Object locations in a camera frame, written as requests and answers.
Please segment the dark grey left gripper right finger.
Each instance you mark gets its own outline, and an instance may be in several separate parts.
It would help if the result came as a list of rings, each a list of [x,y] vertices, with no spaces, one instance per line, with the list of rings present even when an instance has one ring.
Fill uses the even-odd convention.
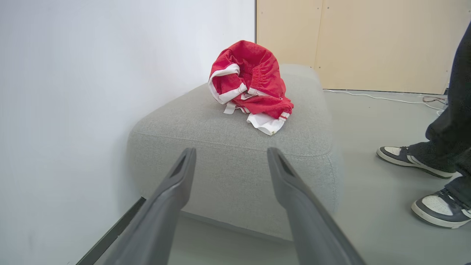
[[[273,189],[286,210],[301,265],[364,265],[352,243],[277,148],[266,151]]]

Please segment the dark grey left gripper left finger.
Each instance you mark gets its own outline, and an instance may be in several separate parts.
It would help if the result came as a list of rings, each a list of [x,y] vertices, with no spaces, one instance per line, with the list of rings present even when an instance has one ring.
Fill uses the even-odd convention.
[[[188,203],[196,149],[186,148],[123,233],[106,265],[166,265],[180,211]]]

